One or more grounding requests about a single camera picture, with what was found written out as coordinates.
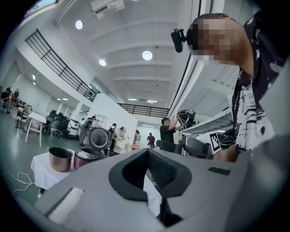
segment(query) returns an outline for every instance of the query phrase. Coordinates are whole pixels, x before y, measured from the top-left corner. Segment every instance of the staircase railing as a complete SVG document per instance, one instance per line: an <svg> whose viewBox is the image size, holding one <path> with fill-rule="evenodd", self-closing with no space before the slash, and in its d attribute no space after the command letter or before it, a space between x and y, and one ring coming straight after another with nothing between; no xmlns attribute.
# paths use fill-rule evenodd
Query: staircase railing
<svg viewBox="0 0 290 232"><path fill-rule="evenodd" d="M165 118L168 115L169 109L153 106L140 106L118 103L124 110L130 114L141 114L145 116L155 116Z"/></svg>
<svg viewBox="0 0 290 232"><path fill-rule="evenodd" d="M48 44L38 29L25 40L29 46L38 54L40 59L44 61L55 73L66 83L81 93L88 100L93 101L96 94L79 78L73 70L56 54L52 47Z"/></svg>

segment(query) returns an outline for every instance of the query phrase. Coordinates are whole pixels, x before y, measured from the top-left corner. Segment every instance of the red shirt person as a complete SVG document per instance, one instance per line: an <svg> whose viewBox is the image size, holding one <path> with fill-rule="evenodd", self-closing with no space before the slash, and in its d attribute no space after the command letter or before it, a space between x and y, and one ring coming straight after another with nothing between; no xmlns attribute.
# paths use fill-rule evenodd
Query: red shirt person
<svg viewBox="0 0 290 232"><path fill-rule="evenodd" d="M149 133L149 136L147 137L147 141L148 141L148 148L155 148L155 137L152 135L152 133Z"/></svg>

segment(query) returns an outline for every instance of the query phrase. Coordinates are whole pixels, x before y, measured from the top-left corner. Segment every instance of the copper rice cooker pot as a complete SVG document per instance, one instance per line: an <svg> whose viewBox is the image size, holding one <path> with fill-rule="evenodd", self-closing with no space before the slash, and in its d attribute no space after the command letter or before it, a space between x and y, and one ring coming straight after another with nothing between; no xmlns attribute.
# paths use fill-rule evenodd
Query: copper rice cooker pot
<svg viewBox="0 0 290 232"><path fill-rule="evenodd" d="M58 172L67 172L71 168L73 154L60 147L49 148L50 166Z"/></svg>
<svg viewBox="0 0 290 232"><path fill-rule="evenodd" d="M97 150L91 148L76 149L74 153L73 166L75 169L78 169L85 164L102 160L103 158L104 154Z"/></svg>

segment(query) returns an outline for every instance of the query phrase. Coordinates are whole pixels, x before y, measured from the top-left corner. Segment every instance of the floor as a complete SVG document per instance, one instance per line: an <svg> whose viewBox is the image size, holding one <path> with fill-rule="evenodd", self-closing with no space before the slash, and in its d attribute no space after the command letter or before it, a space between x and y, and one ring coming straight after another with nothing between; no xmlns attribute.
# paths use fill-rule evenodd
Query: floor
<svg viewBox="0 0 290 232"><path fill-rule="evenodd" d="M25 143L26 133L23 129L15 128L15 118L17 109L11 109L11 114L7 115L0 112L0 174L6 172L13 174L17 177L19 172L28 174L32 182L34 182L34 173L30 168L32 158L35 155L48 152L52 146L63 148L70 148L75 150L80 148L77 140L67 140L57 138L49 135L42 135L42 146L39 146L39 135L36 132L30 132L28 142ZM29 182L26 176L20 176L20 180ZM26 185L22 184L12 176L5 174L4 180L11 190L25 189ZM15 196L23 198L30 204L34 204L37 200L39 188L35 185L29 186L25 192L17 191Z"/></svg>

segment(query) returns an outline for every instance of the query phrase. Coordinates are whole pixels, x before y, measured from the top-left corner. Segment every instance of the black and white patterned shirt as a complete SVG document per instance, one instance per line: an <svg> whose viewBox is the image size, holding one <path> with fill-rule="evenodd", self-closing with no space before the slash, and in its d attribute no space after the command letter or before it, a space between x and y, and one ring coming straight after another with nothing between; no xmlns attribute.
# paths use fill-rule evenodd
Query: black and white patterned shirt
<svg viewBox="0 0 290 232"><path fill-rule="evenodd" d="M232 98L236 152L256 148L275 133L259 101L276 80L285 59L279 55L265 28L263 13L256 13L244 25L254 59L253 77L240 69Z"/></svg>

